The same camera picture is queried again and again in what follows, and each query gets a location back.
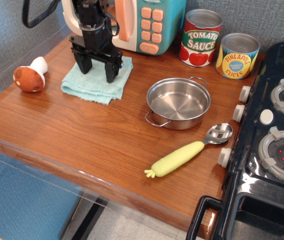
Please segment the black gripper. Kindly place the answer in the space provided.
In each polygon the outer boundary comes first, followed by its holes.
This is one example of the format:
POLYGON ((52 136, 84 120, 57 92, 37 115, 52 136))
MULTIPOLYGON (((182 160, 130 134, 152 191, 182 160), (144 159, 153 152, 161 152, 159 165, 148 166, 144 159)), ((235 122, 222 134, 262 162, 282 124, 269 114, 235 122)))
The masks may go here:
POLYGON ((96 60, 105 65, 106 80, 112 83, 122 68, 123 53, 112 43, 112 26, 110 23, 101 25, 80 25, 82 36, 72 35, 69 38, 71 49, 77 65, 83 74, 92 68, 96 60))

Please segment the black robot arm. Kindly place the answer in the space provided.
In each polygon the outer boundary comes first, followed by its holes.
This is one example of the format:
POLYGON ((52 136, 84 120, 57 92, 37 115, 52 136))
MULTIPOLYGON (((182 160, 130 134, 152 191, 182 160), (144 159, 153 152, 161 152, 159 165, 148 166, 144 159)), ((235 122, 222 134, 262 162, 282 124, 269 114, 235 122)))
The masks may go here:
POLYGON ((106 80, 114 81, 122 68, 123 53, 112 43, 111 21, 115 18, 107 12, 107 0, 79 0, 76 10, 82 36, 71 36, 72 52, 83 74, 92 69, 92 61, 104 63, 106 80))

